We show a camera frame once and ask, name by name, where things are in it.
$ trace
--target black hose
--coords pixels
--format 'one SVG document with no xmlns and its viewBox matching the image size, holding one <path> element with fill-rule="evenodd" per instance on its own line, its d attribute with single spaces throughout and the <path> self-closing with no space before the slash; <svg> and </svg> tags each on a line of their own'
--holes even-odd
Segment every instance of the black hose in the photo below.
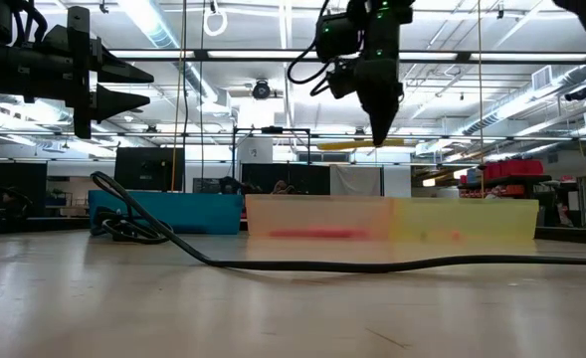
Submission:
<svg viewBox="0 0 586 358">
<path fill-rule="evenodd" d="M 162 223 L 147 212 L 135 199 L 133 199 L 122 186 L 102 172 L 92 174 L 94 182 L 107 193 L 130 205 L 142 218 L 144 218 L 156 231 L 164 235 L 168 240 L 184 250 L 197 261 L 215 268 L 224 269 L 251 269 L 251 270 L 277 270 L 277 271 L 326 271 L 347 273 L 387 273 L 413 269 L 431 269 L 455 265 L 475 264 L 533 264 L 533 265 L 580 265 L 586 266 L 586 259 L 535 257 L 514 255 L 473 255 L 447 258 L 435 258 L 419 260 L 408 263 L 396 264 L 346 264 L 323 262 L 267 262 L 267 261 L 222 261 L 214 260 L 195 250 Z"/>
<path fill-rule="evenodd" d="M 323 1 L 323 5 L 321 6 L 321 10 L 319 10 L 319 16 L 317 17 L 317 19 L 320 19 L 321 16 L 323 16 L 323 13 L 325 12 L 325 9 L 328 7 L 329 2 L 330 2 L 330 0 Z M 308 46 L 307 49 L 303 50 L 303 52 L 301 54 L 299 54 L 299 56 L 297 56 L 289 65 L 289 68 L 287 70 L 287 77 L 289 78 L 289 81 L 292 82 L 293 84 L 305 85 L 307 83 L 314 81 L 316 78 L 321 76 L 321 74 L 323 74 L 325 72 L 325 70 L 327 70 L 328 66 L 330 65 L 330 62 L 323 65 L 323 67 L 318 72 L 316 72 L 314 75 L 310 76 L 307 79 L 295 80 L 293 78 L 293 68 L 296 66 L 296 64 L 299 63 L 299 61 L 301 61 L 301 59 L 303 59 L 305 57 L 305 55 L 307 55 L 310 52 L 310 50 L 312 50 L 312 48 L 314 48 L 315 45 L 316 45 L 316 39 L 312 40 L 312 43 L 310 44 L 310 46 Z"/>
</svg>

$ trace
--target metal pole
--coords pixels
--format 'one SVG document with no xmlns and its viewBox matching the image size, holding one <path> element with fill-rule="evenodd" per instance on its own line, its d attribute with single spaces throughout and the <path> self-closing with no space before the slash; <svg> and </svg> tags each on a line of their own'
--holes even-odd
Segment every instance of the metal pole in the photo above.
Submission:
<svg viewBox="0 0 586 358">
<path fill-rule="evenodd" d="M 310 139 L 311 139 L 310 129 L 307 129 L 305 132 L 308 134 L 308 165 L 310 165 L 312 163 L 310 161 Z"/>
<path fill-rule="evenodd" d="M 233 138 L 232 138 L 232 144 L 231 144 L 231 155 L 232 155 L 232 159 L 231 159 L 231 171 L 233 171 L 233 174 L 231 174 L 233 176 L 233 179 L 235 179 L 235 135 L 237 134 L 237 127 L 234 126 L 233 127 Z"/>
</svg>

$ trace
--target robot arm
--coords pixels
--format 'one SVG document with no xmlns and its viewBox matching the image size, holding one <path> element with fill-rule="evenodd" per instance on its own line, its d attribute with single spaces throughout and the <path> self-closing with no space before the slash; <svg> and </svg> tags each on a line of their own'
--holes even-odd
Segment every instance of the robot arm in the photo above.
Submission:
<svg viewBox="0 0 586 358">
<path fill-rule="evenodd" d="M 20 11 L 28 12 L 39 25 L 35 42 L 28 42 Z M 18 40 L 11 41 L 12 15 L 17 22 Z M 90 91 L 90 72 L 99 82 L 148 84 L 153 76 L 112 55 L 100 42 L 90 39 L 90 12 L 72 7 L 67 28 L 54 27 L 47 35 L 45 18 L 27 1 L 0 0 L 0 93 L 21 95 L 25 102 L 35 97 L 63 100 L 74 109 L 74 132 L 91 138 L 91 120 L 98 122 L 126 110 L 149 104 L 142 95 L 120 93 L 97 85 Z"/>
</svg>

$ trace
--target ceiling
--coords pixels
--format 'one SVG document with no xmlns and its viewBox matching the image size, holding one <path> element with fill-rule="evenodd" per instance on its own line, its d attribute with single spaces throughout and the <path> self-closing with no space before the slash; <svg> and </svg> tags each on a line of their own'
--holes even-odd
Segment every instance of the ceiling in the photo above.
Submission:
<svg viewBox="0 0 586 358">
<path fill-rule="evenodd" d="M 188 0 L 186 12 L 187 49 L 304 49 L 313 40 L 314 23 L 322 0 L 218 0 L 219 9 L 226 12 L 228 26 L 219 36 L 203 31 L 204 11 L 209 0 Z M 111 49 L 148 49 L 151 42 L 119 4 L 107 1 L 108 14 L 102 13 L 92 0 L 37 0 L 36 6 L 47 18 L 50 28 L 66 25 L 65 8 L 85 6 L 91 10 L 91 26 L 95 36 Z M 280 5 L 291 4 L 289 13 L 281 12 Z M 332 0 L 332 11 L 343 10 L 347 0 Z M 498 4 L 503 6 L 503 17 L 497 17 Z M 173 32 L 182 33 L 182 1 L 157 1 L 162 16 Z M 504 52 L 586 52 L 586 33 L 578 19 L 553 5 L 552 1 L 538 0 L 483 0 L 482 40 L 479 41 L 477 0 L 416 0 L 415 20 L 401 28 L 401 50 L 415 51 L 504 51 Z M 292 18 L 282 26 L 282 16 Z M 211 29 L 220 26 L 221 17 L 209 19 Z M 188 113 L 187 131 L 199 130 L 200 122 L 206 131 L 230 131 L 238 111 L 254 100 L 250 87 L 256 80 L 267 80 L 273 90 L 282 94 L 286 89 L 284 63 L 276 62 L 205 62 L 193 63 L 211 86 L 228 90 L 231 95 L 232 115 L 208 115 L 198 110 L 197 95 L 188 88 L 188 110 L 184 98 L 179 98 L 178 71 L 170 63 L 136 62 L 137 67 L 151 73 L 155 83 L 150 85 L 110 85 L 120 91 L 141 93 L 151 98 L 151 104 L 141 113 L 123 113 L 109 122 L 121 128 L 118 131 L 140 132 L 149 124 L 164 132 L 173 132 L 177 117 L 178 132 L 184 128 Z M 401 81 L 406 94 L 391 132 L 449 133 L 454 122 L 462 122 L 496 100 L 520 89 L 531 81 L 531 75 L 543 65 L 412 65 L 401 64 Z M 301 63 L 294 68 L 296 78 L 307 77 L 319 70 L 320 64 Z M 291 123 L 287 123 L 285 97 L 261 101 L 260 106 L 275 112 L 276 125 L 294 125 L 323 132 L 353 133 L 357 126 L 367 126 L 366 113 L 360 108 L 355 94 L 334 99 L 329 91 L 311 97 L 316 82 L 292 86 L 289 101 L 292 104 Z M 524 117 L 528 125 L 545 120 L 547 113 L 555 112 L 557 105 L 542 101 L 535 111 Z M 106 127 L 114 131 L 117 127 Z M 500 135 L 512 135 L 518 127 L 502 125 Z M 171 142 L 166 138 L 146 138 L 148 143 Z"/>
</svg>

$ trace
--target yellow object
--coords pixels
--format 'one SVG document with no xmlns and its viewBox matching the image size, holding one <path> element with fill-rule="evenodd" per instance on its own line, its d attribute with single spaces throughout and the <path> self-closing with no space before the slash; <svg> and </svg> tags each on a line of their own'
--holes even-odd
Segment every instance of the yellow object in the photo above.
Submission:
<svg viewBox="0 0 586 358">
<path fill-rule="evenodd" d="M 535 200 L 393 199 L 390 237 L 431 255 L 532 254 Z"/>
<path fill-rule="evenodd" d="M 381 146 L 404 146 L 405 140 L 403 139 L 386 139 Z M 319 150 L 343 150 L 343 149 L 354 149 L 354 148 L 373 148 L 376 147 L 372 140 L 358 140 L 358 141 L 347 141 L 338 143 L 322 143 L 317 144 L 316 147 Z"/>
</svg>

